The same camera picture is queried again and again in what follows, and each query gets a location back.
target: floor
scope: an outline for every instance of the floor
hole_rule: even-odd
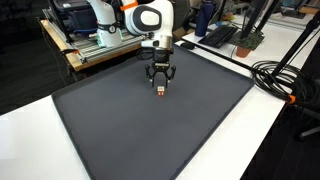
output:
[[[24,33],[34,38],[7,46],[0,54],[0,115],[75,83],[64,59],[49,48],[53,44],[46,42],[39,30]],[[241,179],[320,179],[320,134],[303,142],[296,138],[298,132],[318,124],[299,110],[284,109]]]

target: wooden desk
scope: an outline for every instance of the wooden desk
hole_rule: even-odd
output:
[[[74,47],[77,47],[76,41],[74,43],[66,43],[66,39],[64,38],[63,34],[61,32],[59,33],[59,30],[48,20],[41,20],[41,24],[45,29],[45,31],[50,35],[50,37],[59,47],[59,50],[74,49]],[[137,39],[135,40],[133,39],[135,38],[131,37],[130,40],[132,42],[130,43],[127,43],[127,44],[123,43],[124,45],[120,45],[119,47],[109,48],[110,51],[108,51],[108,48],[104,48],[106,50],[104,54],[91,58],[90,60],[83,61],[82,60],[83,56],[80,56],[79,54],[72,54],[72,53],[66,54],[66,59],[68,60],[68,62],[70,63],[70,65],[75,71],[80,71],[141,48],[140,42],[142,38],[137,37]],[[96,45],[95,48],[103,51],[103,48],[99,48],[98,45]]]

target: gray mat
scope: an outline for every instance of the gray mat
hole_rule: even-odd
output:
[[[150,61],[136,58],[53,94],[92,179],[174,179],[253,86],[247,77],[174,49],[176,77],[163,97],[146,78]]]

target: white tabletop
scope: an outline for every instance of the white tabletop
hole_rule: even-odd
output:
[[[301,33],[278,27],[266,27],[264,32],[266,40],[262,46],[248,58],[236,59],[248,65],[263,59],[279,60]],[[197,40],[192,35],[184,38]],[[297,57],[296,66],[303,65],[314,43]],[[219,52],[229,55],[232,47],[226,46]],[[250,76],[247,70],[199,48],[193,52]],[[239,179],[283,104],[253,87],[177,179]],[[0,142],[0,179],[89,179],[50,96],[0,116]]]

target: keyboard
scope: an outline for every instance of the keyboard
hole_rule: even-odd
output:
[[[202,38],[198,43],[214,48],[220,48],[232,38],[237,30],[238,29],[236,27],[218,26],[216,29]]]

